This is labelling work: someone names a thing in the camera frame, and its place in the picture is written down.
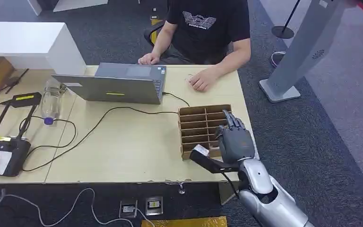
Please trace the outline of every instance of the blue bottle cap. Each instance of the blue bottle cap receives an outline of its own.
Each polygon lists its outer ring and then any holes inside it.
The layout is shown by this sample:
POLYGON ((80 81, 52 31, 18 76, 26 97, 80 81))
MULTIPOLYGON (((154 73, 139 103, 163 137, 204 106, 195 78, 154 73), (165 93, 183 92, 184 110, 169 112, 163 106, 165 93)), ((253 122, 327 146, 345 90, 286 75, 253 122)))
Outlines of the blue bottle cap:
POLYGON ((53 118, 47 117, 44 119, 44 124, 46 125, 52 125, 53 124, 53 118))

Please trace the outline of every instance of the cardboard divider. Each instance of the cardboard divider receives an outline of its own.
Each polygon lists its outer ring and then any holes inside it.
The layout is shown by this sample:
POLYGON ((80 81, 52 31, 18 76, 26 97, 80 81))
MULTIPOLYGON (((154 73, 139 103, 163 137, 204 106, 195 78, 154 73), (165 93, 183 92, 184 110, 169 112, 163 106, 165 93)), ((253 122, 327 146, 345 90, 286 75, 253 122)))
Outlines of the cardboard divider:
POLYGON ((209 150, 210 157, 221 156, 216 130, 226 125, 222 110, 231 113, 230 105, 210 105, 184 107, 179 109, 179 128, 181 132, 181 157, 189 159, 191 151, 198 144, 209 150))

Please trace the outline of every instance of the man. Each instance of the man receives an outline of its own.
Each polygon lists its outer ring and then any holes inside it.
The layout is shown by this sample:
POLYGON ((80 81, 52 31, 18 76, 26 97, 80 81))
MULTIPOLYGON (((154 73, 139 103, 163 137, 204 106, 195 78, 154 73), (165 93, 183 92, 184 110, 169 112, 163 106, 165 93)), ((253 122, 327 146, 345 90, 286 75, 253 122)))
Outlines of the man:
POLYGON ((138 63, 213 64, 190 79, 195 90, 207 91, 250 56, 247 0, 172 0, 152 52, 138 63), (233 52, 226 56, 230 42, 233 52))

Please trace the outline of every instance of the gray laptop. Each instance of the gray laptop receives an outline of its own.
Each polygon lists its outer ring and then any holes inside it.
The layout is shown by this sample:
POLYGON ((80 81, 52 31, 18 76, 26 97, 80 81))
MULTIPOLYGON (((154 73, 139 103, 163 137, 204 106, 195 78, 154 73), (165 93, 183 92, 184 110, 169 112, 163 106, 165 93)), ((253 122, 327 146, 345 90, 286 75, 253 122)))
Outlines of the gray laptop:
POLYGON ((101 63, 95 76, 52 76, 87 101, 160 104, 166 66, 101 63))

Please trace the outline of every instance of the robot finger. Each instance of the robot finger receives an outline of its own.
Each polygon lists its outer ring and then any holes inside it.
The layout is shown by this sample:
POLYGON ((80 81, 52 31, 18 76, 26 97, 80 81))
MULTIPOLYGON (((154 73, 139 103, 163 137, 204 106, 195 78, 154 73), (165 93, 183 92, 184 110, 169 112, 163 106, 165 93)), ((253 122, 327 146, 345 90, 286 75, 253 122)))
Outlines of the robot finger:
POLYGON ((244 123, 240 120, 240 118, 237 118, 237 122, 239 124, 239 127, 241 127, 242 129, 245 129, 245 125, 244 123))
POLYGON ((226 110, 223 110, 223 113, 226 116, 227 126, 229 126, 229 129, 231 129, 233 126, 236 126, 234 124, 234 116, 233 116, 233 114, 227 112, 226 110))

